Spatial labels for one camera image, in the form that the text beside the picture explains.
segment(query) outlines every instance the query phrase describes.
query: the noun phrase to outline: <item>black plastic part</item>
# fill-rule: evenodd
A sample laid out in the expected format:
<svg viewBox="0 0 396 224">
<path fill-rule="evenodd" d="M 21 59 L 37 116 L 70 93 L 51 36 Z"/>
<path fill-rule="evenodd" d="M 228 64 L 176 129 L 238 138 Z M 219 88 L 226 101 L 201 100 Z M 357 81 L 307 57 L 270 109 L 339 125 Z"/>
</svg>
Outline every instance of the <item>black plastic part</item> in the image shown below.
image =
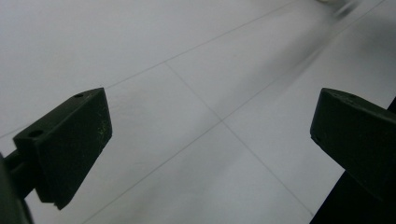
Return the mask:
<svg viewBox="0 0 396 224">
<path fill-rule="evenodd" d="M 330 93 L 335 93 L 338 96 L 334 96 L 334 95 L 331 96 L 331 95 L 329 95 Z M 335 100 L 336 100 L 336 98 L 338 98 L 340 96 L 339 93 L 341 93 L 341 96 L 345 96 L 346 98 L 343 98 L 343 99 L 339 100 L 339 102 L 337 102 Z M 322 116 L 317 116 L 317 114 L 316 114 L 314 117 L 312 126 L 318 125 L 318 123 L 322 123 L 319 119 L 322 119 L 322 120 L 330 119 L 333 122 L 337 122 L 339 120 L 337 120 L 337 119 L 334 120 L 334 119 L 332 119 L 332 117 L 336 116 L 335 114 L 338 113 L 338 117 L 344 117 L 344 119 L 350 119 L 352 121 L 350 121 L 348 123 L 334 123 L 332 126 L 334 127 L 334 126 L 338 125 L 339 128 L 338 128 L 337 132 L 339 132 L 340 130 L 342 132 L 344 129 L 350 130 L 350 127 L 348 128 L 347 125 L 349 125 L 350 123 L 357 122 L 357 120 L 360 120 L 361 112 L 357 113 L 358 115 L 356 115 L 354 113 L 344 114 L 345 110 L 340 110 L 340 108 L 344 108 L 344 106 L 339 107 L 339 104 L 344 104 L 344 103 L 340 103 L 340 101 L 341 102 L 348 101 L 349 105 L 346 105 L 346 106 L 354 107 L 354 108 L 351 108 L 351 110 L 353 111 L 356 109 L 356 106 L 360 105 L 360 104 L 356 104 L 356 102 L 355 102 L 356 99 L 359 99 L 359 101 L 362 100 L 361 98 L 358 98 L 354 95 L 351 95 L 351 94 L 348 94 L 345 92 L 323 89 L 322 93 L 319 97 L 317 112 L 321 111 L 322 109 L 327 108 L 328 110 L 330 110 L 329 114 L 332 114 L 332 116 L 322 117 Z M 385 110 L 382 108 L 378 108 L 377 106 L 374 106 L 374 108 L 380 110 L 379 118 L 382 119 L 383 117 L 381 116 L 381 114 L 385 113 L 384 112 Z M 366 110 L 366 111 L 363 110 L 363 113 L 364 112 L 368 113 L 367 117 L 371 117 L 371 118 L 373 117 L 372 109 Z M 393 102 L 389 106 L 388 112 L 386 112 L 386 114 L 390 115 L 391 118 L 392 118 L 391 114 L 396 114 L 396 98 L 393 100 Z M 391 158 L 394 158 L 394 156 L 395 156 L 396 145 L 393 145 L 393 147 L 392 147 L 389 145 L 384 145 L 384 142 L 388 143 L 388 141 L 383 141 L 383 140 L 378 141 L 378 138 L 380 138 L 381 132 L 384 132 L 384 130 L 388 130 L 388 128 L 384 129 L 384 126 L 381 126 L 382 122 L 379 122 L 376 125 L 371 123 L 371 124 L 373 124 L 372 129 L 377 131 L 378 134 L 368 137 L 368 139 L 362 143 L 357 143 L 355 141 L 356 138 L 361 139 L 361 134 L 366 132 L 365 131 L 367 128 L 366 125 L 368 125 L 368 124 L 364 123 L 364 122 L 365 122 L 365 119 L 361 120 L 361 127 L 362 127 L 361 129 L 356 129 L 355 130 L 356 132 L 350 133 L 346 136 L 346 140 L 347 140 L 347 138 L 349 138 L 349 139 L 351 139 L 350 140 L 351 142 L 356 144 L 355 150 L 344 150 L 342 147 L 340 147 L 340 148 L 338 148 L 338 151 L 337 151 L 337 153 L 340 155 L 338 155 L 337 158 L 339 158 L 339 157 L 356 158 L 356 157 L 354 157 L 355 152 L 356 153 L 361 152 L 361 154 L 365 155 L 365 152 L 363 152 L 362 150 L 365 150 L 367 147 L 362 146 L 361 144 L 364 144 L 364 142 L 367 142 L 367 141 L 372 141 L 372 144 L 375 144 L 375 146 L 372 148 L 373 153 L 383 153 L 383 154 L 374 155 L 371 159 L 366 158 L 366 160 L 363 160 L 363 161 L 370 161 L 371 164 L 375 164 L 376 158 L 378 158 L 379 156 L 384 156 L 385 158 L 383 160 L 385 160 L 385 161 L 390 160 L 390 162 L 389 163 L 379 162 L 377 164 L 377 166 L 386 164 L 387 165 L 386 168 L 385 169 L 382 168 L 381 170 L 388 170 L 390 176 L 381 175 L 378 172 L 378 170 L 375 169 L 376 167 L 372 167 L 373 170 L 372 171 L 369 170 L 369 173 L 367 175 L 370 176 L 370 175 L 374 174 L 377 176 L 382 176 L 383 178 L 385 178 L 385 180 L 383 182 L 380 182 L 381 184 L 389 183 L 392 185 L 391 179 L 394 178 L 394 173 L 392 176 L 392 172 L 390 170 L 392 169 L 392 167 L 394 168 L 394 166 L 392 166 L 392 164 L 394 164 L 394 161 L 392 161 Z M 320 128 L 325 129 L 326 127 L 329 127 L 329 126 L 321 126 Z M 326 151 L 325 148 L 329 148 L 327 146 L 334 147 L 333 144 L 339 144 L 339 143 L 331 142 L 331 140 L 328 140 L 327 142 L 323 142 L 322 139 L 320 138 L 321 134 L 317 133 L 318 128 L 319 127 L 317 126 L 316 128 L 311 129 L 311 134 L 317 143 L 322 144 L 321 147 L 323 148 L 323 150 Z M 389 129 L 388 131 L 395 133 L 396 130 Z M 379 195 L 378 194 L 375 195 L 375 191 L 374 192 L 368 191 L 368 189 L 370 189 L 370 188 L 367 188 L 367 186 L 364 186 L 364 184 L 367 182 L 358 181 L 358 179 L 355 176 L 353 176 L 353 174 L 356 174 L 357 171 L 361 172 L 359 176 L 364 175 L 363 171 L 364 170 L 367 171 L 367 169 L 359 169 L 359 168 L 361 168 L 365 163 L 361 163 L 361 161 L 359 161 L 359 157 L 353 161 L 354 162 L 352 162 L 350 164 L 343 163 L 348 168 L 350 168 L 351 165 L 356 165 L 357 168 L 352 169 L 352 172 L 349 172 L 349 170 L 346 169 L 344 174 L 338 180 L 335 187 L 332 189 L 332 192 L 327 197 L 324 204 L 320 207 L 320 209 L 316 213 L 315 217 L 310 222 L 311 224 L 334 224 L 334 223 L 394 224 L 394 223 L 396 223 L 396 202 L 394 201 L 394 197 L 392 197 L 392 195 L 393 195 L 394 191 L 396 191 L 396 189 L 390 188 L 389 186 L 385 186 L 384 190 L 380 191 L 381 193 Z"/>
<path fill-rule="evenodd" d="M 72 200 L 111 134 L 105 90 L 85 91 L 18 133 L 14 142 L 21 159 L 14 161 L 35 170 L 40 200 L 62 209 Z"/>
<path fill-rule="evenodd" d="M 395 114 L 358 96 L 323 89 L 311 137 L 373 196 L 395 201 Z"/>
<path fill-rule="evenodd" d="M 347 172 L 341 176 L 310 224 L 395 224 L 396 203 L 383 203 Z"/>
<path fill-rule="evenodd" d="M 0 154 L 0 223 L 32 224 L 32 218 L 23 198 L 15 192 L 15 185 L 3 156 Z"/>
<path fill-rule="evenodd" d="M 36 177 L 40 175 L 40 170 L 24 162 L 18 150 L 6 157 L 6 166 L 11 173 L 15 191 L 20 198 L 25 198 L 37 185 Z"/>
</svg>

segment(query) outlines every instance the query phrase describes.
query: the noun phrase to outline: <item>hole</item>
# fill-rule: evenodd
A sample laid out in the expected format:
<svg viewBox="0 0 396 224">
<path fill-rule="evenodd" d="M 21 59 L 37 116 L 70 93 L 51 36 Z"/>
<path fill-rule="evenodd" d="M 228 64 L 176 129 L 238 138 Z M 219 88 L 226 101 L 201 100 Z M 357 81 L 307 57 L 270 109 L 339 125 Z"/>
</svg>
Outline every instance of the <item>hole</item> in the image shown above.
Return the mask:
<svg viewBox="0 0 396 224">
<path fill-rule="evenodd" d="M 41 130 L 32 131 L 31 133 L 29 133 L 29 137 L 38 137 L 42 133 L 43 133 L 43 131 L 41 131 Z"/>
</svg>

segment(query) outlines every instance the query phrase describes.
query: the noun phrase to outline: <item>white tiled floor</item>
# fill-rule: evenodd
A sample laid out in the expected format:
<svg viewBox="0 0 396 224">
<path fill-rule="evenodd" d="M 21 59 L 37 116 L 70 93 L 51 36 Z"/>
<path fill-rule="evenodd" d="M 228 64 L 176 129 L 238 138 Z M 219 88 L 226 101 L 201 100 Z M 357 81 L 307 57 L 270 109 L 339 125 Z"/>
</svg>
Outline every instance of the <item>white tiled floor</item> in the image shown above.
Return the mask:
<svg viewBox="0 0 396 224">
<path fill-rule="evenodd" d="M 113 138 L 63 211 L 28 196 L 36 223 L 309 223 L 343 172 L 310 140 L 319 91 L 389 105 L 395 9 L 334 24 L 314 0 L 4 1 L 0 150 L 103 86 Z"/>
</svg>

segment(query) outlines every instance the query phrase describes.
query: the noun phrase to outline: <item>floor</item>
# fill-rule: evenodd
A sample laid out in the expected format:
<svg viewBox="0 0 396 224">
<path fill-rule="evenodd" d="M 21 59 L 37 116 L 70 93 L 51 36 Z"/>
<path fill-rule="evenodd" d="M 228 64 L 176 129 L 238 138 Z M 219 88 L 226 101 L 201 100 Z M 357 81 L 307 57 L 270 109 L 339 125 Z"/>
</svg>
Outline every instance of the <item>floor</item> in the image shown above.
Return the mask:
<svg viewBox="0 0 396 224">
<path fill-rule="evenodd" d="M 0 150 L 106 88 L 113 137 L 35 223 L 309 223 L 343 169 L 310 139 L 320 89 L 387 107 L 396 2 L 341 21 L 314 0 L 2 1 Z"/>
</svg>

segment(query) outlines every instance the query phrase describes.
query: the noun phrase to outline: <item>tile grout line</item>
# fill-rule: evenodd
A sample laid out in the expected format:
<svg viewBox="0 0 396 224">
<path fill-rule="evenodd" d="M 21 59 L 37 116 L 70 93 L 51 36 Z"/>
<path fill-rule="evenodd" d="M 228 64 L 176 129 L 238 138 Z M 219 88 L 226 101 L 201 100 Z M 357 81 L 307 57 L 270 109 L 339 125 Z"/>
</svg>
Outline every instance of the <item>tile grout line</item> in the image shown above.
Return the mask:
<svg viewBox="0 0 396 224">
<path fill-rule="evenodd" d="M 337 37 L 338 35 L 340 35 L 341 33 L 343 33 L 346 29 L 350 28 L 352 25 L 354 25 L 355 23 L 357 23 L 358 21 L 362 20 L 363 17 L 365 17 L 367 14 L 369 14 L 370 12 L 372 12 L 375 8 L 377 8 L 379 5 L 381 5 L 383 2 L 385 2 L 385 0 L 380 1 L 379 3 L 377 3 L 375 6 L 373 6 L 372 8 L 370 8 L 368 11 L 366 11 L 365 13 L 363 13 L 362 15 L 360 15 L 356 20 L 354 20 L 353 22 L 351 22 L 349 25 L 347 25 L 346 27 L 344 27 L 343 29 L 341 29 L 340 31 L 336 32 L 331 39 L 334 39 L 335 37 Z"/>
<path fill-rule="evenodd" d="M 375 5 L 373 8 L 371 8 L 370 10 L 368 10 L 366 13 L 364 13 L 363 15 L 359 16 L 356 20 L 354 20 L 352 23 L 350 23 L 348 26 L 346 26 L 345 28 L 341 29 L 340 31 L 336 32 L 334 35 L 332 35 L 327 41 L 326 43 L 323 43 L 322 45 L 320 45 L 318 48 L 322 49 L 323 47 L 325 47 L 327 44 L 329 44 L 333 39 L 335 39 L 337 36 L 339 36 L 341 33 L 343 33 L 347 28 L 349 28 L 351 25 L 353 25 L 355 22 L 359 21 L 362 17 L 364 17 L 366 14 L 368 14 L 369 12 L 371 12 L 374 8 L 378 7 L 382 2 L 384 2 L 385 0 L 382 0 L 380 3 L 378 3 L 377 5 Z M 272 82 L 270 82 L 267 86 L 265 86 L 263 89 L 261 89 L 260 91 L 258 91 L 257 93 L 255 93 L 252 97 L 250 97 L 249 99 L 247 99 L 244 103 L 242 103 L 240 106 L 238 106 L 234 111 L 232 111 L 229 115 L 227 115 L 226 117 L 224 117 L 224 119 L 222 120 L 226 120 L 228 117 L 230 117 L 234 112 L 236 112 L 237 110 L 239 110 L 241 107 L 243 107 L 244 105 L 246 105 L 248 102 L 250 102 L 251 100 L 253 100 L 253 98 L 255 98 L 257 95 L 259 95 L 262 91 L 265 91 L 265 89 L 267 89 L 269 86 L 271 86 L 272 84 L 274 84 L 275 82 L 277 82 L 279 79 L 281 79 L 283 76 L 287 76 L 288 73 L 298 64 L 300 64 L 301 62 L 303 62 L 304 59 L 301 59 L 299 62 L 297 62 L 294 66 L 291 66 L 284 74 L 280 75 L 279 77 L 275 78 Z"/>
<path fill-rule="evenodd" d="M 168 63 L 164 63 L 173 73 L 176 77 L 178 77 L 184 85 L 192 92 L 195 97 L 197 97 L 206 107 L 209 109 L 218 119 L 219 121 L 222 121 L 221 117 L 210 107 L 202 98 L 201 96 L 198 95 L 198 93 L 195 92 L 195 90 L 192 89 L 192 87 L 178 74 L 178 72 Z"/>
<path fill-rule="evenodd" d="M 275 173 L 264 163 L 264 161 L 262 161 L 260 159 L 260 157 L 233 131 L 233 129 L 230 128 L 230 126 L 228 126 L 228 124 L 224 121 L 222 121 L 222 123 L 227 127 L 227 129 L 246 147 L 247 151 L 250 152 L 250 154 L 253 155 L 254 158 L 256 158 L 256 160 L 259 161 L 259 163 L 265 167 L 265 169 L 268 170 L 268 172 L 283 186 L 283 188 L 285 188 L 285 190 L 290 193 L 296 200 L 298 203 L 300 203 L 303 208 L 305 208 L 305 210 L 311 215 L 311 217 L 314 216 L 314 213 L 283 183 L 282 180 L 280 180 L 279 177 L 277 177 L 277 175 L 275 175 Z"/>
<path fill-rule="evenodd" d="M 287 4 L 283 5 L 283 6 L 277 7 L 277 8 L 275 8 L 274 10 L 271 10 L 271 11 L 269 11 L 269 12 L 267 12 L 267 13 L 264 13 L 263 15 L 261 15 L 260 17 L 258 17 L 258 18 L 256 18 L 256 19 L 253 19 L 253 20 L 251 20 L 251 21 L 245 22 L 245 23 L 243 23 L 242 25 L 239 25 L 239 26 L 237 26 L 237 27 L 235 27 L 235 28 L 232 28 L 231 30 L 229 30 L 229 31 L 227 31 L 227 32 L 225 32 L 225 33 L 223 33 L 223 34 L 217 35 L 217 36 L 215 36 L 215 37 L 213 37 L 213 38 L 211 38 L 211 39 L 209 39 L 209 40 L 206 40 L 204 43 L 198 44 L 198 45 L 196 45 L 196 46 L 194 46 L 194 47 L 192 47 L 192 48 L 190 48 L 190 49 L 187 49 L 187 50 L 185 50 L 185 51 L 183 51 L 183 52 L 181 52 L 181 53 L 179 53 L 179 54 L 177 54 L 177 55 L 175 55 L 175 56 L 172 56 L 172 57 L 170 57 L 170 58 L 168 58 L 168 59 L 166 59 L 166 60 L 164 60 L 164 61 L 162 61 L 162 62 L 160 62 L 160 63 L 155 63 L 154 65 L 150 66 L 149 68 L 146 68 L 146 69 L 143 69 L 142 71 L 139 71 L 139 72 L 134 73 L 134 74 L 131 75 L 130 77 L 127 77 L 127 78 L 125 78 L 125 79 L 123 79 L 123 80 L 120 80 L 120 81 L 118 81 L 118 82 L 115 82 L 115 83 L 113 83 L 113 84 L 110 84 L 110 85 L 106 86 L 105 89 L 106 89 L 106 90 L 109 90 L 109 89 L 111 89 L 111 88 L 113 88 L 113 87 L 115 87 L 115 86 L 121 84 L 121 83 L 124 82 L 124 81 L 127 81 L 127 80 L 129 80 L 129 79 L 131 79 L 131 78 L 133 78 L 133 77 L 137 77 L 137 76 L 139 76 L 139 75 L 142 75 L 143 73 L 147 72 L 147 71 L 150 70 L 150 69 L 153 69 L 153 68 L 155 68 L 155 67 L 157 67 L 157 66 L 159 66 L 159 65 L 161 65 L 161 64 L 163 64 L 163 63 L 167 63 L 167 62 L 169 62 L 169 61 L 175 59 L 176 57 L 178 57 L 178 56 L 180 56 L 180 55 L 183 55 L 183 54 L 185 54 L 185 53 L 187 53 L 187 52 L 190 52 L 190 51 L 192 51 L 192 50 L 194 50 L 194 49 L 197 49 L 197 48 L 199 48 L 199 47 L 201 47 L 201 46 L 203 46 L 203 45 L 205 45 L 205 44 L 208 44 L 208 43 L 210 43 L 210 42 L 212 42 L 212 41 L 214 41 L 214 40 L 216 40 L 216 39 L 218 39 L 218 38 L 221 38 L 222 36 L 225 36 L 225 35 L 227 35 L 227 34 L 233 32 L 233 31 L 235 31 L 235 30 L 237 30 L 237 29 L 239 29 L 239 28 L 242 28 L 242 27 L 244 27 L 244 26 L 246 26 L 246 25 L 249 25 L 250 23 L 252 23 L 252 22 L 254 22 L 254 21 L 257 21 L 257 20 L 259 20 L 259 19 L 262 19 L 262 18 L 264 18 L 264 17 L 266 17 L 266 16 L 268 16 L 268 15 L 270 15 L 270 14 L 272 14 L 272 13 L 278 11 L 278 10 L 280 10 L 281 8 L 286 7 L 286 6 L 288 6 L 288 5 L 291 5 L 291 4 L 293 4 L 293 3 L 295 3 L 295 2 L 298 2 L 298 1 L 301 1 L 301 0 L 292 0 L 291 2 L 289 2 L 289 3 L 287 3 Z M 15 129 L 15 130 L 11 131 L 11 132 L 5 133 L 5 134 L 3 134 L 3 135 L 0 136 L 0 139 L 3 138 L 3 137 L 5 137 L 5 136 L 7 136 L 7 135 L 9 135 L 9 134 L 11 134 L 11 133 L 16 132 L 17 130 L 20 130 L 20 129 L 26 127 L 26 126 L 28 126 L 28 124 L 23 125 L 23 126 L 21 126 L 20 128 L 17 128 L 17 129 Z"/>
<path fill-rule="evenodd" d="M 357 19 L 356 19 L 356 22 L 358 22 L 358 21 L 360 21 L 360 20 L 363 20 L 363 17 L 364 17 L 364 16 L 366 16 L 368 13 L 372 12 L 373 10 L 375 10 L 377 7 L 379 7 L 380 5 L 382 5 L 382 4 L 385 3 L 385 2 L 386 2 L 386 0 L 382 0 L 381 2 L 379 2 L 377 5 L 375 5 L 373 8 L 371 8 L 367 13 L 365 13 L 364 15 L 362 15 L 362 17 L 357 18 Z M 373 44 L 379 46 L 379 47 L 380 47 L 381 49 L 383 49 L 385 52 L 390 52 L 389 49 L 386 48 L 386 46 L 384 46 L 382 43 L 377 43 L 377 42 L 375 42 L 375 39 L 374 39 L 374 38 L 372 38 L 372 37 L 366 35 L 366 34 L 363 33 L 362 31 L 360 31 L 359 29 L 356 29 L 356 33 L 358 33 L 359 36 L 361 36 L 362 38 L 365 38 L 365 39 L 368 39 L 368 40 L 372 41 Z"/>
<path fill-rule="evenodd" d="M 186 51 L 184 51 L 184 52 L 181 52 L 181 53 L 179 53 L 178 55 L 173 56 L 173 57 L 171 57 L 171 58 L 165 60 L 164 62 L 167 63 L 168 61 L 171 61 L 171 60 L 177 58 L 178 56 L 180 56 L 180 55 L 182 55 L 182 54 L 188 53 L 188 52 L 190 52 L 190 51 L 192 51 L 192 50 L 195 50 L 195 49 L 197 49 L 197 48 L 199 48 L 199 47 L 201 47 L 201 46 L 203 46 L 203 45 L 205 45 L 205 44 L 208 44 L 208 43 L 210 43 L 210 42 L 212 42 L 212 41 L 215 41 L 215 40 L 217 40 L 217 39 L 219 39 L 219 38 L 222 38 L 222 37 L 225 36 L 225 35 L 228 35 L 228 34 L 234 32 L 234 31 L 236 31 L 236 30 L 238 30 L 238 29 L 240 29 L 240 28 L 242 28 L 242 27 L 244 27 L 244 26 L 247 26 L 247 25 L 253 23 L 254 21 L 258 21 L 258 20 L 260 20 L 260 19 L 262 19 L 262 18 L 264 18 L 264 17 L 266 17 L 266 16 L 269 16 L 270 14 L 279 11 L 279 10 L 282 9 L 283 7 L 287 7 L 288 5 L 291 5 L 291 4 L 293 4 L 293 3 L 295 3 L 295 2 L 298 2 L 298 1 L 302 1 L 302 0 L 292 0 L 292 1 L 290 1 L 289 3 L 287 3 L 287 4 L 283 5 L 283 6 L 277 7 L 277 8 L 275 8 L 275 9 L 272 10 L 272 11 L 269 11 L 269 12 L 267 12 L 267 13 L 264 13 L 263 15 L 261 15 L 260 17 L 258 17 L 258 18 L 256 18 L 256 19 L 253 19 L 253 20 L 251 20 L 251 21 L 247 21 L 247 22 L 243 23 L 242 25 L 239 25 L 239 26 L 237 26 L 237 27 L 235 27 L 235 28 L 233 28 L 233 29 L 231 29 L 231 30 L 229 30 L 229 31 L 227 31 L 227 32 L 225 32 L 225 33 L 223 33 L 223 34 L 221 34 L 221 35 L 215 36 L 215 37 L 213 37 L 213 38 L 207 40 L 207 41 L 204 42 L 204 43 L 201 43 L 201 44 L 199 44 L 199 45 L 197 45 L 197 46 L 195 46 L 195 47 L 193 47 L 193 48 L 191 48 L 191 49 L 188 49 L 188 50 L 186 50 Z"/>
<path fill-rule="evenodd" d="M 200 139 L 202 136 L 204 136 L 205 134 L 207 134 L 208 132 L 210 132 L 211 130 L 213 130 L 216 126 L 218 126 L 221 123 L 221 121 L 217 122 L 216 124 L 214 124 L 212 127 L 210 127 L 209 129 L 207 129 L 204 133 L 202 133 L 201 135 L 199 135 L 197 138 L 195 138 L 193 141 L 191 141 L 190 143 L 188 143 L 185 147 L 183 147 L 181 150 L 179 150 L 177 153 L 175 153 L 173 156 L 171 156 L 170 158 L 168 158 L 166 161 L 162 162 L 160 165 L 158 165 L 156 168 L 154 168 L 152 171 L 150 171 L 147 175 L 145 175 L 144 177 L 142 177 L 140 180 L 138 180 L 135 184 L 133 184 L 131 187 L 129 187 L 128 189 L 126 189 L 123 193 L 121 193 L 119 196 L 117 196 L 115 199 L 113 199 L 111 202 L 109 202 L 108 204 L 106 204 L 105 206 L 103 206 L 101 209 L 99 209 L 98 211 L 96 211 L 93 215 L 91 215 L 90 217 L 88 217 L 87 219 L 85 219 L 85 221 L 83 221 L 81 224 L 85 224 L 88 221 L 90 221 L 93 217 L 95 217 L 96 215 L 98 215 L 99 213 L 101 213 L 103 210 L 105 210 L 106 208 L 108 208 L 111 204 L 113 204 L 115 201 L 117 201 L 120 197 L 122 197 L 125 193 L 127 193 L 129 190 L 131 190 L 132 188 L 134 188 L 136 185 L 140 184 L 143 180 L 147 179 L 151 174 L 153 174 L 154 172 L 156 172 L 157 170 L 159 170 L 161 167 L 163 167 L 166 163 L 168 163 L 170 160 L 172 160 L 174 157 L 176 157 L 179 153 L 181 153 L 182 151 L 184 151 L 187 147 L 189 147 L 190 145 L 192 145 L 194 142 L 196 142 L 198 139 Z"/>
</svg>

